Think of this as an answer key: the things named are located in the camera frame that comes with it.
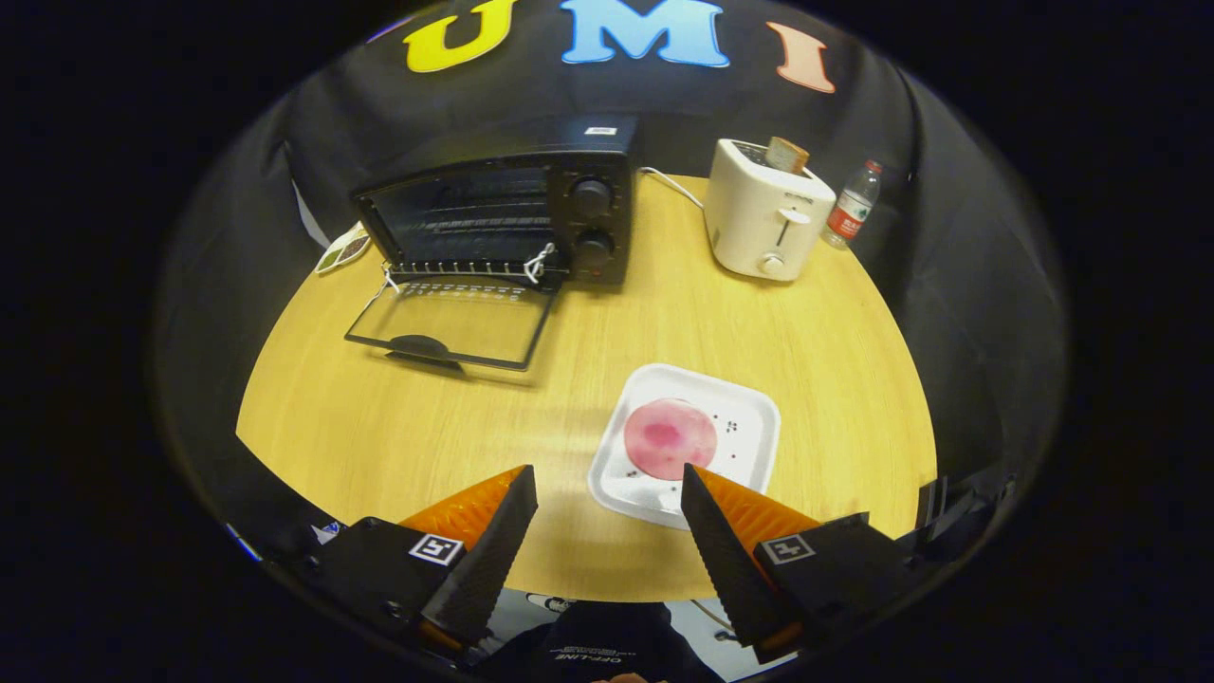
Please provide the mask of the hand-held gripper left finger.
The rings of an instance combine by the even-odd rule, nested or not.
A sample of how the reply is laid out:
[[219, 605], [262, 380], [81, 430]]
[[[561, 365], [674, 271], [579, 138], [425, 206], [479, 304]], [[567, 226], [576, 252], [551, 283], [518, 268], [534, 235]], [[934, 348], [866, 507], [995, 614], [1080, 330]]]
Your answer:
[[304, 584], [382, 638], [464, 655], [488, 624], [538, 510], [529, 463], [403, 522], [367, 516], [304, 554]]

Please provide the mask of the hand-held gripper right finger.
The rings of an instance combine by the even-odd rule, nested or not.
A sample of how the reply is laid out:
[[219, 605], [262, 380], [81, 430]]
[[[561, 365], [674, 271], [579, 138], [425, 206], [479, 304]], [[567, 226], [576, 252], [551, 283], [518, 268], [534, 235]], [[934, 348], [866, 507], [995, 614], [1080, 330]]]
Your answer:
[[736, 637], [762, 664], [841, 645], [935, 574], [863, 513], [817, 522], [694, 463], [680, 506]]

